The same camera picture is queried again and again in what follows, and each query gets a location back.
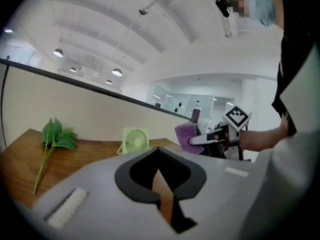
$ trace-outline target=glass wall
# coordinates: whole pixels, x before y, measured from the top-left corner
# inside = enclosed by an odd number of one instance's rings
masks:
[[[14,45],[1,45],[0,58],[18,62],[24,65],[37,67],[42,58],[41,54],[35,50]]]
[[[162,108],[165,100],[165,96],[166,96],[166,91],[161,89],[159,86],[155,86],[153,96],[151,99],[151,104],[158,108]]]
[[[189,95],[185,116],[196,119],[201,133],[206,133],[210,123],[213,96]]]
[[[190,119],[195,119],[200,131],[207,132],[213,109],[213,96],[172,94],[156,86],[151,104]]]

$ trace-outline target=glass partition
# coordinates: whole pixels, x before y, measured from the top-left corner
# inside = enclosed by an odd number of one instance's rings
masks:
[[[184,116],[188,98],[189,96],[186,94],[171,94],[166,92],[162,108]]]
[[[165,96],[166,96],[166,91],[161,89],[159,86],[155,86],[153,96],[151,99],[151,104],[158,108],[162,108],[165,100]]]
[[[206,133],[210,123],[213,96],[189,95],[185,116],[196,119],[201,133]]]

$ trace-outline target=green fan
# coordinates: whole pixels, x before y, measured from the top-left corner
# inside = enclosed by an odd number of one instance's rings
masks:
[[[148,130],[127,127],[123,129],[122,144],[116,152],[118,155],[145,150],[149,148]]]

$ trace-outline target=person's arm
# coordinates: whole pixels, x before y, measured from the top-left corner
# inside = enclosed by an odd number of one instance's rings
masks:
[[[240,146],[243,150],[260,152],[273,148],[279,141],[288,136],[288,120],[284,115],[278,128],[266,131],[242,130]]]

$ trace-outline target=blue face mask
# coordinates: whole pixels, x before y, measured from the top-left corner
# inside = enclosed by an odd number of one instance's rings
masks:
[[[249,0],[250,18],[269,27],[276,23],[276,7],[273,0]]]

